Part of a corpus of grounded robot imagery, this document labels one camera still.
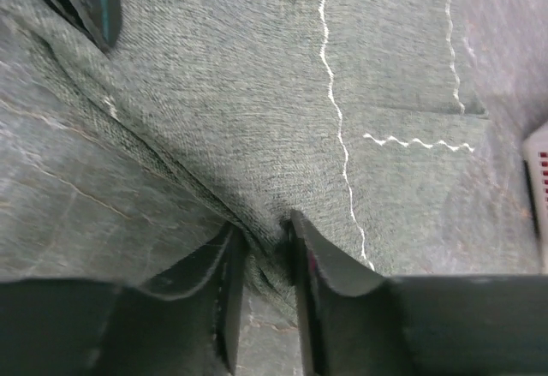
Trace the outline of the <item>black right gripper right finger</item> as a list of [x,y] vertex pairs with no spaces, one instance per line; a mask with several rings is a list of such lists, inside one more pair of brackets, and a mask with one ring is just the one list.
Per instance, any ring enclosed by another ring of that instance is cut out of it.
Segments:
[[304,374],[546,374],[546,277],[385,277],[298,211],[289,238]]

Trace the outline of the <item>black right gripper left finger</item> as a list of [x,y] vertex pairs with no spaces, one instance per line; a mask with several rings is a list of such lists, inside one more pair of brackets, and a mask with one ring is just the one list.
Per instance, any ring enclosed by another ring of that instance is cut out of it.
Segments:
[[247,245],[226,224],[143,283],[27,278],[1,285],[4,375],[232,375]]

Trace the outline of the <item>grey-green cloth napkin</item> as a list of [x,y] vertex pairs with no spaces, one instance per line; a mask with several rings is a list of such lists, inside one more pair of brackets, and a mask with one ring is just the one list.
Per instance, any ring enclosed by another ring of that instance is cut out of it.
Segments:
[[49,90],[244,229],[248,278],[293,315],[293,209],[383,274],[486,269],[445,207],[486,128],[451,2],[122,0],[109,54],[44,0],[1,17]]

